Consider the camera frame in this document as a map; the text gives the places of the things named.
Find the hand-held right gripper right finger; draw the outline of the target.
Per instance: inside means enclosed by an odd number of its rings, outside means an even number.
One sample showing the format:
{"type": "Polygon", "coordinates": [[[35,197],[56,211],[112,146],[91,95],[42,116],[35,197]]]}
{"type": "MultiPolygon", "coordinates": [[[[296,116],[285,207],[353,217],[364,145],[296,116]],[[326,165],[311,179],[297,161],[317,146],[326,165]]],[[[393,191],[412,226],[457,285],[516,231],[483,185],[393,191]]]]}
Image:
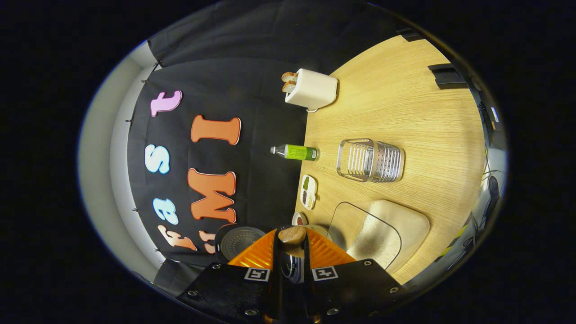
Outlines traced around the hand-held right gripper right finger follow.
{"type": "Polygon", "coordinates": [[[315,230],[306,234],[305,305],[315,320],[371,321],[401,303],[403,286],[375,260],[357,261],[315,230]]]}

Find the wooden spoon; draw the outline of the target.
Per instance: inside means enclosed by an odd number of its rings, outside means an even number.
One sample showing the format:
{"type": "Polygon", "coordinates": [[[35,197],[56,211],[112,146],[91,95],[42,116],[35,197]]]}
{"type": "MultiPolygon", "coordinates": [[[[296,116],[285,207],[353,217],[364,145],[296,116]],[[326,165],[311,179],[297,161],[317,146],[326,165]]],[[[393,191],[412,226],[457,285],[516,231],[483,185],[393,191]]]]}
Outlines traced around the wooden spoon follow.
{"type": "Polygon", "coordinates": [[[288,246],[299,246],[306,238],[306,228],[304,226],[291,226],[280,230],[278,234],[280,242],[288,246]]]}

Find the green drink bottle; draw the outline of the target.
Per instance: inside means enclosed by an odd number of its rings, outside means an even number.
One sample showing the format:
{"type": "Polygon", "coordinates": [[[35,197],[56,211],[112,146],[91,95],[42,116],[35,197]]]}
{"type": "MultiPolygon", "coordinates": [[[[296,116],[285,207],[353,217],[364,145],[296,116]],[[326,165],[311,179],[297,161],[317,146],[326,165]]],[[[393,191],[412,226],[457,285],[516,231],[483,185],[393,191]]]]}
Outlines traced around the green drink bottle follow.
{"type": "Polygon", "coordinates": [[[280,156],[284,159],[300,160],[300,161],[315,161],[319,158],[319,150],[310,146],[301,145],[278,145],[272,146],[270,152],[273,155],[280,156]]]}

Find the yellow black striped tape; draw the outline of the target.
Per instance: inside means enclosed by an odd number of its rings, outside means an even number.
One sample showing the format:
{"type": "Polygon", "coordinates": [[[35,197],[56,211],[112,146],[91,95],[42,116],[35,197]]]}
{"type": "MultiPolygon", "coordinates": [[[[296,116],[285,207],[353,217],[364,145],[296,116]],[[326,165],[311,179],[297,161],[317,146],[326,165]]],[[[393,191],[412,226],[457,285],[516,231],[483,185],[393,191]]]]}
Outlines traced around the yellow black striped tape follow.
{"type": "Polygon", "coordinates": [[[448,254],[450,249],[456,244],[457,240],[459,240],[459,238],[462,236],[467,227],[468,225],[465,225],[461,228],[457,236],[452,240],[452,242],[450,242],[450,244],[444,249],[444,251],[434,260],[434,262],[438,262],[442,257],[448,254]]]}

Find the black backdrop cloth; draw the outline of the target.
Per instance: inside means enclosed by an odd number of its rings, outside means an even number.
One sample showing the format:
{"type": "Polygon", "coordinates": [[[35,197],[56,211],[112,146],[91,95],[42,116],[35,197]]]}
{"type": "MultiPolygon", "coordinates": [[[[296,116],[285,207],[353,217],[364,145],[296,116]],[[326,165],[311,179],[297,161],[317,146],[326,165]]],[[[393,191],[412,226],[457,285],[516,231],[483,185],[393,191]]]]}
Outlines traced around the black backdrop cloth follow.
{"type": "Polygon", "coordinates": [[[397,35],[363,0],[224,0],[148,40],[160,68],[135,103],[127,168],[135,211],[165,257],[152,282],[178,293],[210,263],[224,227],[289,224],[301,164],[270,153],[304,143],[305,108],[281,75],[331,74],[397,35]]]}

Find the white divided seasoning dish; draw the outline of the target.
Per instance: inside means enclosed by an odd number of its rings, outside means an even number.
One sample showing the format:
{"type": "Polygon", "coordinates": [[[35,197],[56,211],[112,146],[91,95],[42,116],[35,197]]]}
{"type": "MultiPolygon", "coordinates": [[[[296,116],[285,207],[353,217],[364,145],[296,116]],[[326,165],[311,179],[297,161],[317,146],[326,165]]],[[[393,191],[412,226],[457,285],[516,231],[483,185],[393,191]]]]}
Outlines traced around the white divided seasoning dish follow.
{"type": "Polygon", "coordinates": [[[301,205],[310,211],[314,208],[317,193],[317,181],[310,175],[304,174],[301,178],[300,193],[298,195],[301,205]]]}

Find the metal chopstick holder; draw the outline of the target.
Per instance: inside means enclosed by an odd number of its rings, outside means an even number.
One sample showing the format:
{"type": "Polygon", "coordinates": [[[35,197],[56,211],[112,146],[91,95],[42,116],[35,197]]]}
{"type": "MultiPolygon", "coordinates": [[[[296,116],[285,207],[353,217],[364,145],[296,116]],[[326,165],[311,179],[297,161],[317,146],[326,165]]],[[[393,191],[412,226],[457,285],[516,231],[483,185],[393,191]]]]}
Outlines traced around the metal chopstick holder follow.
{"type": "Polygon", "coordinates": [[[356,182],[391,183],[402,179],[405,152],[370,138],[345,139],[339,144],[337,173],[356,182]]]}

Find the dark grey rice cooker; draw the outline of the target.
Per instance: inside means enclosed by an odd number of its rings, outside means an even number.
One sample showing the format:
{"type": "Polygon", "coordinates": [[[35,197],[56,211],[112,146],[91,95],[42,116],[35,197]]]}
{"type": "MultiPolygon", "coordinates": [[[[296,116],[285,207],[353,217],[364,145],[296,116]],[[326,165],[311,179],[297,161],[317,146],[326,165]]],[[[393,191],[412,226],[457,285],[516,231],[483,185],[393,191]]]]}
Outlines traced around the dark grey rice cooker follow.
{"type": "MultiPolygon", "coordinates": [[[[230,224],[223,226],[216,234],[216,256],[221,263],[228,263],[266,233],[253,226],[230,224]]],[[[294,283],[302,283],[304,262],[302,258],[282,256],[282,273],[294,283]]]]}

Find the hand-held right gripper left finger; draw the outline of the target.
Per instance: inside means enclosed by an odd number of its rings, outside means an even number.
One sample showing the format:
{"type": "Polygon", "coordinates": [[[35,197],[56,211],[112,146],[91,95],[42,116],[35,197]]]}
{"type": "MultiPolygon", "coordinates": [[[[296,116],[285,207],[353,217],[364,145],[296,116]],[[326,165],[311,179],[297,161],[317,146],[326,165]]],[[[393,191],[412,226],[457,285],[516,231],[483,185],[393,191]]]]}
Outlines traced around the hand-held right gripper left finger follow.
{"type": "Polygon", "coordinates": [[[279,318],[282,278],[274,229],[227,263],[210,263],[178,302],[216,324],[271,324],[279,318]]]}

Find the white toaster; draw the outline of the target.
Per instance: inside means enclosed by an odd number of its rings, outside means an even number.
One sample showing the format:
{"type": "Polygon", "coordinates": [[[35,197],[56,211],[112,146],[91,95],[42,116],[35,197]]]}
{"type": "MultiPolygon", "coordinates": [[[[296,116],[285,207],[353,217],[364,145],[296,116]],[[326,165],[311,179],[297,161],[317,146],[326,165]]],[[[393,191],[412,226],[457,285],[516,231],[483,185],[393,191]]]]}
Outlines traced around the white toaster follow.
{"type": "Polygon", "coordinates": [[[309,113],[332,104],[337,98],[339,80],[320,72],[300,68],[295,90],[285,94],[288,104],[305,107],[309,113]]]}

